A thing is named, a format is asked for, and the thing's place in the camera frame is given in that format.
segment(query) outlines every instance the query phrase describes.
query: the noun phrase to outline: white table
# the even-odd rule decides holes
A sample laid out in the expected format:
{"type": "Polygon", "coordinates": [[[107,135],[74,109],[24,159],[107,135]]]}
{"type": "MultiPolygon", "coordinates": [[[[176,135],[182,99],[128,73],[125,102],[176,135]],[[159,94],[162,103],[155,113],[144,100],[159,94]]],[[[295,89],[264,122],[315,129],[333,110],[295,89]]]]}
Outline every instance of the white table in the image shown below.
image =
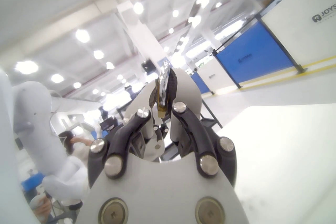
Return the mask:
{"type": "Polygon", "coordinates": [[[218,134],[251,224],[336,223],[336,104],[250,107],[218,134]]]}

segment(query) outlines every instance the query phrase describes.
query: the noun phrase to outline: joyson logo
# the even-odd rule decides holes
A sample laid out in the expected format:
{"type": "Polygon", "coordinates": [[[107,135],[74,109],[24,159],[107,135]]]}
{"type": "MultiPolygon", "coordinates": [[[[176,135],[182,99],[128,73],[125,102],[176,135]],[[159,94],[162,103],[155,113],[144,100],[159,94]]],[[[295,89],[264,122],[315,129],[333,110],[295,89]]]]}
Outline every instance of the joyson logo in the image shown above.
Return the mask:
{"type": "Polygon", "coordinates": [[[336,15],[336,4],[332,5],[331,7],[326,8],[320,14],[316,14],[312,17],[315,23],[321,23],[324,20],[329,19],[336,15]]]}

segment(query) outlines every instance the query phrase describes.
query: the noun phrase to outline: metal screw head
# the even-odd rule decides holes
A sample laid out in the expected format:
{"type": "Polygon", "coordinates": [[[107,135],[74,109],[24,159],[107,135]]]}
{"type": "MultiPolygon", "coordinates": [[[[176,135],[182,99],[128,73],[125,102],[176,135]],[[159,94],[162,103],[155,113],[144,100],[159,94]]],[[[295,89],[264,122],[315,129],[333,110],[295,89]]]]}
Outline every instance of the metal screw head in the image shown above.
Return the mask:
{"type": "Polygon", "coordinates": [[[125,224],[127,219],[127,205],[119,198],[113,198],[105,202],[99,212],[99,223],[101,224],[125,224]]]}
{"type": "Polygon", "coordinates": [[[225,214],[222,205],[211,197],[202,198],[196,205],[198,224],[223,224],[225,214]]]}
{"type": "Polygon", "coordinates": [[[148,117],[149,115],[149,110],[147,108],[139,108],[138,109],[138,112],[137,112],[137,115],[142,118],[142,119],[145,119],[148,117]]]}
{"type": "Polygon", "coordinates": [[[105,145],[105,141],[102,138],[97,138],[95,141],[92,142],[90,145],[90,151],[94,154],[99,153],[101,150],[103,150],[105,145]]]}
{"type": "Polygon", "coordinates": [[[123,168],[123,159],[118,155],[109,157],[104,166],[105,174],[108,177],[114,177],[118,175],[123,168]]]}
{"type": "Polygon", "coordinates": [[[234,149],[233,142],[231,141],[231,139],[229,139],[227,137],[222,137],[219,140],[219,144],[220,144],[221,148],[226,152],[231,152],[234,149]]]}
{"type": "Polygon", "coordinates": [[[187,106],[183,102],[177,102],[173,105],[173,109],[178,113],[182,113],[182,112],[186,111],[187,106]]]}
{"type": "Polygon", "coordinates": [[[219,166],[217,160],[213,156],[204,155],[199,162],[201,169],[205,174],[210,176],[217,174],[219,166]]]}

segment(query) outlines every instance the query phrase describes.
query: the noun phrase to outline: black hair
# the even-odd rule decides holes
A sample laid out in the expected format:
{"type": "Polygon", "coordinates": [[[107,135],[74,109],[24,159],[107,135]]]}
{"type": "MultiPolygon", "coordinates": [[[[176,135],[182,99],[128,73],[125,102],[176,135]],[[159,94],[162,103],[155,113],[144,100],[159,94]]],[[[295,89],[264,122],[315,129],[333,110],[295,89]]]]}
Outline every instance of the black hair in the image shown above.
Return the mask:
{"type": "Polygon", "coordinates": [[[73,148],[74,145],[70,142],[70,140],[74,137],[73,133],[70,131],[65,131],[65,132],[61,132],[59,134],[59,138],[62,142],[62,144],[64,145],[66,152],[71,155],[73,153],[73,148]]]}

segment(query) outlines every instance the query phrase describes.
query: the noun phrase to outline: white shirt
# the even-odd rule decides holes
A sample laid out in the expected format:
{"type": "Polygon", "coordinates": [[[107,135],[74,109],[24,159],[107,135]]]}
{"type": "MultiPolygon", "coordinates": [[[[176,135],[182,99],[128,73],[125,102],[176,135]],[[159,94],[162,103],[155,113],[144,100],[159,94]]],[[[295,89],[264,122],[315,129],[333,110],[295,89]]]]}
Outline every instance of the white shirt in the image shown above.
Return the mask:
{"type": "Polygon", "coordinates": [[[74,152],[71,154],[72,156],[79,158],[87,168],[87,162],[89,160],[89,151],[90,146],[86,146],[84,143],[75,143],[73,145],[74,152]]]}

